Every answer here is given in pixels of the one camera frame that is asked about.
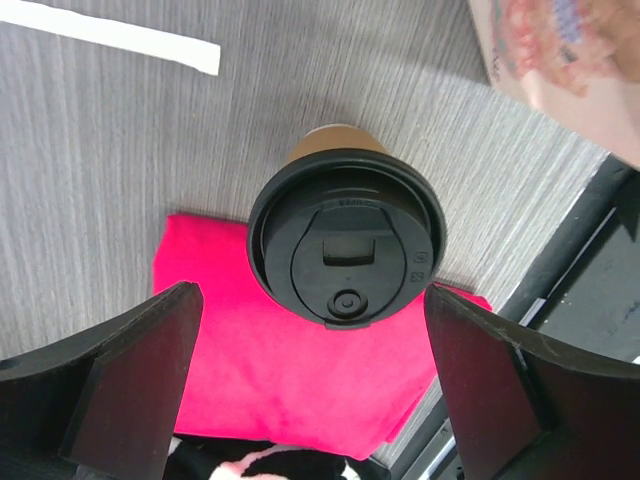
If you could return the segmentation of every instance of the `cup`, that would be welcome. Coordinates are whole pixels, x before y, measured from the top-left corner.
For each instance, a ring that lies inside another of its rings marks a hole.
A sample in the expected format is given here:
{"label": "cup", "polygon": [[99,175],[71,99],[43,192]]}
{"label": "cup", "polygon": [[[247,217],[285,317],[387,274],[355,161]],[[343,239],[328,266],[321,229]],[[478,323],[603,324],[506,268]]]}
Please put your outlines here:
{"label": "cup", "polygon": [[428,182],[350,125],[300,140],[249,219],[249,261],[264,290],[333,329],[368,326],[404,308],[432,280],[445,244]]}

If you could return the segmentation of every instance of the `circular button on lid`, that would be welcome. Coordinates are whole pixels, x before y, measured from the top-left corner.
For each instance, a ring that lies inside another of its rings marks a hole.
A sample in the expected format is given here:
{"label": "circular button on lid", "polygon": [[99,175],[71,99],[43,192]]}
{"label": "circular button on lid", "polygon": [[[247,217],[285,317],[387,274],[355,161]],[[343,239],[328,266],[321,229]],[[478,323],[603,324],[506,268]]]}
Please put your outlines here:
{"label": "circular button on lid", "polygon": [[285,167],[249,223],[256,277],[281,305],[331,328],[396,313],[442,257],[444,222],[428,184],[383,154],[340,150]]}

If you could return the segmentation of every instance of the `brown paper cup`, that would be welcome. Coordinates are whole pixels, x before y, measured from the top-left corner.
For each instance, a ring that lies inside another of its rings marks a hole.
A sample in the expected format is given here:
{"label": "brown paper cup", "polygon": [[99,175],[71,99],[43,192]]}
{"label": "brown paper cup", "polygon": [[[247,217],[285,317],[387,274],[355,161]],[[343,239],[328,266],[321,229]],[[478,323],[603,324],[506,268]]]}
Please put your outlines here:
{"label": "brown paper cup", "polygon": [[389,155],[387,149],[368,132],[351,125],[333,124],[309,132],[289,154],[286,163],[312,153],[339,148],[360,148]]}

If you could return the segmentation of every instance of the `black plastic lid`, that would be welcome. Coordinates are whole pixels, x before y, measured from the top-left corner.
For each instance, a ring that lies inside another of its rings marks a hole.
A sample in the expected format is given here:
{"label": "black plastic lid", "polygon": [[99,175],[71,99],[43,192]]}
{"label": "black plastic lid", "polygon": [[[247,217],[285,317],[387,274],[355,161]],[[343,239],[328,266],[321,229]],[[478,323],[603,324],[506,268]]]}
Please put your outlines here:
{"label": "black plastic lid", "polygon": [[405,307],[432,279],[446,241],[426,180],[378,152],[327,150],[284,167],[249,220],[256,278],[285,308],[357,328]]}

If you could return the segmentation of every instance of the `pink cloth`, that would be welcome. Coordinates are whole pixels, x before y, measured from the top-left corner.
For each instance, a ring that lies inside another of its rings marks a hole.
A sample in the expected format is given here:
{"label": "pink cloth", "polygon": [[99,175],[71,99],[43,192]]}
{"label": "pink cloth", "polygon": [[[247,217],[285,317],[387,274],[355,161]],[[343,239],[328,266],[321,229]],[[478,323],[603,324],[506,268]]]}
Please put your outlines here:
{"label": "pink cloth", "polygon": [[205,299],[176,432],[368,457],[396,437],[436,376],[423,297],[369,328],[327,330],[261,289],[246,234],[237,223],[167,219],[154,290],[188,280]]}

